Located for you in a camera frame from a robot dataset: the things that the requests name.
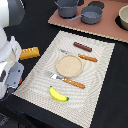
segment table surface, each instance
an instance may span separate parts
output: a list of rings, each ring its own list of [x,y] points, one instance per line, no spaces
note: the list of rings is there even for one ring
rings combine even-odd
[[[60,30],[108,43],[115,43],[90,128],[127,128],[128,44],[50,25],[48,19],[56,9],[54,1],[51,0],[27,0],[26,14],[22,23],[5,28],[8,40],[10,40],[11,36],[15,36],[22,49],[38,47],[40,55],[43,55]],[[23,80],[39,59],[40,57],[36,57],[20,61],[25,67],[22,76]],[[80,128],[80,126],[14,95],[0,104],[8,105],[15,111],[26,113],[55,128]]]

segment cutlery handle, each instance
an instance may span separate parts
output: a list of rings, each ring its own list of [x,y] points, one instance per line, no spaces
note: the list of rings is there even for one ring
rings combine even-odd
[[[93,61],[93,62],[98,61],[96,58],[92,58],[92,57],[89,57],[89,56],[84,56],[84,55],[81,55],[81,54],[78,54],[78,57],[80,57],[82,59],[85,59],[85,60],[90,60],[90,61]]]
[[[83,84],[81,84],[81,83],[78,83],[78,82],[75,82],[75,81],[73,81],[73,80],[67,79],[67,78],[64,78],[63,81],[66,82],[66,83],[72,84],[72,85],[74,85],[74,86],[77,86],[77,87],[79,87],[79,88],[83,88],[83,89],[85,88],[85,85],[83,85]]]

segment gray pot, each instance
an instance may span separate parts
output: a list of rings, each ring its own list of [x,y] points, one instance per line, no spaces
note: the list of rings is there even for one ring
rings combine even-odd
[[[55,4],[61,17],[70,18],[76,15],[78,2],[79,0],[58,0]]]
[[[79,17],[81,17],[81,20],[86,24],[95,24],[98,23],[101,20],[102,17],[102,9],[97,6],[86,6],[81,10],[81,15],[68,19],[67,22],[73,21]]]

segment toy banana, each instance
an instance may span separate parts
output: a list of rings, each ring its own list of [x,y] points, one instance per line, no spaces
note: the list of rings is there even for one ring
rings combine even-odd
[[[69,100],[69,98],[67,96],[63,96],[63,95],[59,94],[57,91],[55,91],[52,86],[50,86],[50,94],[53,99],[55,99],[56,101],[59,101],[59,102],[65,102],[65,101]]]

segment bowl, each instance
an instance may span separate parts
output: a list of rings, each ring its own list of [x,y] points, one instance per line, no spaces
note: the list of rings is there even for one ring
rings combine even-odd
[[[57,61],[56,69],[63,77],[75,77],[83,71],[83,62],[75,55],[65,55]]]
[[[128,5],[119,10],[121,25],[128,30]]]

